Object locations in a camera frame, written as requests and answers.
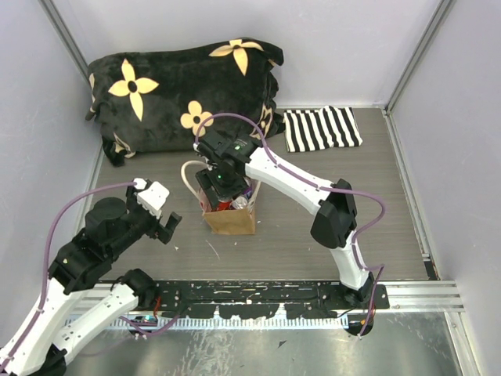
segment wooden floor panel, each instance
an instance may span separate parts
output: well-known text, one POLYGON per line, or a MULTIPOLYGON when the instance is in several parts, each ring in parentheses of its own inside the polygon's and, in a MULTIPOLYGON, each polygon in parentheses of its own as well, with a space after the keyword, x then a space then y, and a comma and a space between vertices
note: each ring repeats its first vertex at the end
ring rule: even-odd
MULTIPOLYGON (((363 138, 358 148, 289 154, 284 135, 272 137, 269 145, 278 155, 313 175, 334 182, 343 178, 353 189, 380 195, 386 201, 387 215, 359 239, 366 264, 385 263, 384 280, 427 279, 381 111, 355 109, 354 112, 363 138)), ((211 233, 196 199, 179 175, 181 165, 191 159, 196 156, 190 152, 143 154, 126 160, 123 167, 114 168, 105 158, 97 186, 135 177, 158 180, 171 191, 164 211, 183 216, 170 244, 141 239, 120 257, 106 278, 119 277, 133 268, 141 268, 155 279, 339 278, 330 253, 309 235, 313 217, 269 186, 263 185, 258 195, 256 235, 211 233)), ((108 195, 124 197, 124 191, 108 195)), ((359 225, 379 213, 377 203, 361 197, 356 202, 359 225)))

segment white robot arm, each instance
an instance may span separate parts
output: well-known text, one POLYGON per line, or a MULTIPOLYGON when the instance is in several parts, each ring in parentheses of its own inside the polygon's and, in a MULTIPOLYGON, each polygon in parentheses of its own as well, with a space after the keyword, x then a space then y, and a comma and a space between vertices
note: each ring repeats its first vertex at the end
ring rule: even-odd
POLYGON ((127 189, 127 202, 108 197, 94 205, 85 216, 85 227, 59 250, 49 267, 43 310, 38 308, 39 297, 14 337, 0 350, 0 364, 5 364, 8 374, 62 375, 67 364, 117 317, 138 306, 151 306, 156 285, 142 270, 134 269, 105 299, 63 327, 111 264, 143 235, 165 244, 170 241, 181 217, 172 213, 165 226, 160 224, 168 196, 169 191, 159 182, 135 179, 135 186, 127 189), (25 334, 34 317, 36 322, 25 334), (12 355, 15 345, 18 347, 12 355))
POLYGON ((286 194, 315 216, 310 234, 330 249, 340 282, 348 289, 347 298, 354 298, 353 302, 367 300, 374 278, 359 265, 361 256, 357 254, 357 262, 351 246, 356 228, 355 200, 351 194, 329 191, 329 187, 351 190, 348 182, 341 179, 333 184, 308 174, 272 151, 267 153, 261 142, 250 136, 233 141, 209 131, 194 147, 210 165, 198 172, 196 178, 213 207, 220 197, 241 194, 247 188, 245 177, 267 183, 286 194))

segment striped towel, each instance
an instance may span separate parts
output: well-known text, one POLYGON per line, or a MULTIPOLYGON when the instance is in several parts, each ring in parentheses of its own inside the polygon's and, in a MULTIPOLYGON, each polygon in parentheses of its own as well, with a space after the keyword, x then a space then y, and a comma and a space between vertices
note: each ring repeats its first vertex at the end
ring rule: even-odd
POLYGON ((359 127, 350 107, 286 110, 283 115, 290 153, 362 145, 359 127))

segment black bracket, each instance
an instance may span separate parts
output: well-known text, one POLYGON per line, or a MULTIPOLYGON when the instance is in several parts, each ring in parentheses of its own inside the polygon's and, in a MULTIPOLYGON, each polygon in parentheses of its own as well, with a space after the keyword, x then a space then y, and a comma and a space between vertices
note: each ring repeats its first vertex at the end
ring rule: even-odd
POLYGON ((233 200, 249 187, 242 176, 224 175, 218 168, 205 168, 198 171, 195 177, 213 209, 217 208, 220 200, 233 200))
POLYGON ((129 270, 119 281, 128 285, 134 296, 139 297, 137 309, 148 309, 157 297, 155 281, 141 269, 129 270))
POLYGON ((169 215, 169 219, 167 220, 165 226, 162 226, 160 223, 158 223, 157 227, 150 229, 148 232, 146 232, 146 235, 152 239, 158 239, 162 243, 167 244, 169 241, 171 241, 172 236, 174 235, 175 228, 178 226, 181 220, 182 217, 180 215, 172 212, 171 215, 169 215))
POLYGON ((64 359, 66 354, 66 350, 61 351, 54 345, 51 345, 41 368, 30 374, 30 376, 63 376, 66 373, 67 367, 66 360, 64 359))
MULTIPOLYGON (((218 307, 220 317, 241 319, 273 317, 280 303, 287 319, 336 318, 338 310, 367 309, 369 302, 350 302, 346 287, 329 281, 187 281, 157 280, 162 316, 189 316, 194 319, 214 317, 218 307)), ((386 287, 378 284, 375 292, 377 309, 389 309, 386 287)), ((142 311, 153 310, 151 305, 142 311)))
POLYGON ((341 284, 344 290, 344 299, 351 304, 353 307, 364 308, 370 299, 374 287, 374 275, 369 272, 366 282, 358 290, 353 290, 352 288, 346 287, 341 284))
POLYGON ((228 139, 214 129, 200 139, 197 151, 211 164, 218 166, 223 175, 238 174, 245 176, 245 164, 250 156, 262 146, 259 139, 241 136, 236 140, 228 139))
MULTIPOLYGON (((333 188, 351 190, 346 180, 339 179, 333 188)), ((351 231, 356 229, 357 208, 352 194, 331 193, 320 202, 310 234, 319 244, 329 249, 344 247, 351 231)))

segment flower pattern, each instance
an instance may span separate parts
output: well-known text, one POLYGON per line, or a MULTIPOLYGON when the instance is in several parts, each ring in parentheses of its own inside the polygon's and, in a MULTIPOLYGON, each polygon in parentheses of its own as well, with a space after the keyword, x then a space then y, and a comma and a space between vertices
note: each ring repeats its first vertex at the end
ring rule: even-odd
MULTIPOLYGON (((183 128, 192 130, 193 134, 196 136, 196 132, 198 128, 202 124, 202 121, 212 116, 212 114, 208 111, 202 112, 202 105, 198 103, 196 100, 192 100, 188 103, 188 113, 184 113, 181 115, 181 125, 183 128)), ((205 135, 205 127, 210 127, 214 123, 214 119, 209 120, 204 124, 204 128, 200 130, 200 134, 198 136, 205 135)))
POLYGON ((242 39, 233 39, 232 41, 229 41, 228 45, 217 47, 209 54, 209 56, 221 57, 232 53, 233 58, 236 61, 236 65, 245 76, 247 66, 249 64, 249 58, 245 49, 259 49, 263 51, 263 48, 256 42, 242 42, 242 39))
POLYGON ((120 153, 122 150, 126 150, 127 153, 125 154, 126 158, 131 158, 135 156, 135 151, 131 150, 131 147, 122 141, 120 137, 117 136, 117 133, 113 133, 113 136, 115 136, 115 153, 120 153))
MULTIPOLYGON (((271 107, 267 108, 266 105, 263 104, 263 108, 261 110, 261 117, 259 118, 258 125, 261 128, 261 130, 263 131, 263 135, 265 135, 265 137, 268 134, 269 127, 272 124, 272 120, 273 120, 272 108, 271 107)), ((258 133, 258 131, 256 131, 256 129, 252 130, 252 133, 250 134, 250 136, 254 137, 255 139, 261 139, 261 137, 259 136, 259 133, 258 133)))
POLYGON ((114 96, 129 96, 131 100, 132 109, 134 110, 135 116, 142 120, 142 98, 141 94, 147 94, 153 91, 157 86, 158 82, 155 82, 151 78, 135 78, 134 67, 124 59, 122 63, 122 74, 124 79, 115 82, 108 92, 114 96))

